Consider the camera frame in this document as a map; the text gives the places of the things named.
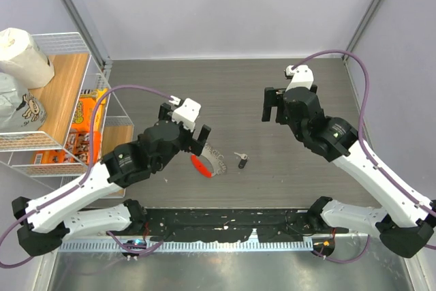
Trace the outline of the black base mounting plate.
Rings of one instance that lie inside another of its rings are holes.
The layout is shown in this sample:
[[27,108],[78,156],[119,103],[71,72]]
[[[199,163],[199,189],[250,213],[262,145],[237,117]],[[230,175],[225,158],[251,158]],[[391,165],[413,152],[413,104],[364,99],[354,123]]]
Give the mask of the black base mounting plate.
[[152,241],[261,243],[301,241],[316,234],[346,234],[298,209],[147,209],[140,233]]

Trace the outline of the white paper towel roll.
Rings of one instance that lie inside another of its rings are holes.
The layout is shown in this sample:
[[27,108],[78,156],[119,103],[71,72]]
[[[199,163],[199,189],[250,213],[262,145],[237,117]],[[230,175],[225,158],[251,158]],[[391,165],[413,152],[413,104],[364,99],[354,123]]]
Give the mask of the white paper towel roll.
[[1,71],[19,80],[27,89],[45,87],[55,76],[51,60],[25,30],[1,31]]

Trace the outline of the key with black tag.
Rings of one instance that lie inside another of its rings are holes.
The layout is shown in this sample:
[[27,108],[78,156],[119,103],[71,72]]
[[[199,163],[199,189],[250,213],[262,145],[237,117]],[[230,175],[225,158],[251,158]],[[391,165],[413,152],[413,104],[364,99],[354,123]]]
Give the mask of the key with black tag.
[[249,156],[245,153],[234,152],[234,154],[240,158],[240,161],[238,163],[238,168],[243,169],[249,160]]

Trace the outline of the grey bag with cartoon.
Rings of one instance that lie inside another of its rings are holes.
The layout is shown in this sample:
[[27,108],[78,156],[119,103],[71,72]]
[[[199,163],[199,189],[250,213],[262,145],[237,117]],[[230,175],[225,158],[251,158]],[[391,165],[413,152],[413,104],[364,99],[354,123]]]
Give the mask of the grey bag with cartoon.
[[1,73],[1,133],[35,131],[46,119],[38,98],[17,79]]

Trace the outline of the orange snack box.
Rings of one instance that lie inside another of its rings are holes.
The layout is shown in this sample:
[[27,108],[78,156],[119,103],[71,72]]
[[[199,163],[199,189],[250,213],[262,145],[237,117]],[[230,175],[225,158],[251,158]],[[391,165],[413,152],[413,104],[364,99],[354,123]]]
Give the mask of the orange snack box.
[[93,124],[93,155],[90,152],[91,116],[94,107],[102,95],[108,90],[83,89],[81,91],[71,128],[65,143],[65,150],[36,151],[32,164],[69,164],[82,162],[89,164],[90,158],[96,162],[99,156],[102,134],[104,109],[107,99],[103,100],[97,108]]

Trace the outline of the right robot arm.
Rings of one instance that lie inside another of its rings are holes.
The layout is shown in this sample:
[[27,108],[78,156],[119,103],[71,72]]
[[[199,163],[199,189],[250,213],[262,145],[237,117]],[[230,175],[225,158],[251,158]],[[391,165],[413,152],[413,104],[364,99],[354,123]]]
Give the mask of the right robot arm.
[[412,258],[425,248],[435,230],[435,202],[416,195],[410,200],[402,193],[402,180],[392,183],[394,173],[386,167],[357,130],[345,119],[329,117],[320,106],[316,88],[264,90],[262,121],[290,127],[297,141],[354,178],[380,203],[379,208],[344,204],[331,197],[318,198],[309,208],[312,230],[345,228],[377,238],[391,252]]

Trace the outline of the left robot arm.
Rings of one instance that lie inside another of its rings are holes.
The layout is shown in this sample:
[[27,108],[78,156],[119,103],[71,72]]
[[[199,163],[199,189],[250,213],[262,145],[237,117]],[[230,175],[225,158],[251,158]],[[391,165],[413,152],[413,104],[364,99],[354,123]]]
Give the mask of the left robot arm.
[[179,152],[201,155],[211,129],[203,126],[193,137],[201,105],[190,98],[176,108],[162,104],[158,121],[133,142],[120,144],[91,166],[90,171],[41,198],[19,197],[12,202],[20,246],[41,256],[74,237],[101,231],[140,234],[146,213],[136,200],[106,209],[87,210],[90,203],[144,181],[163,170]]

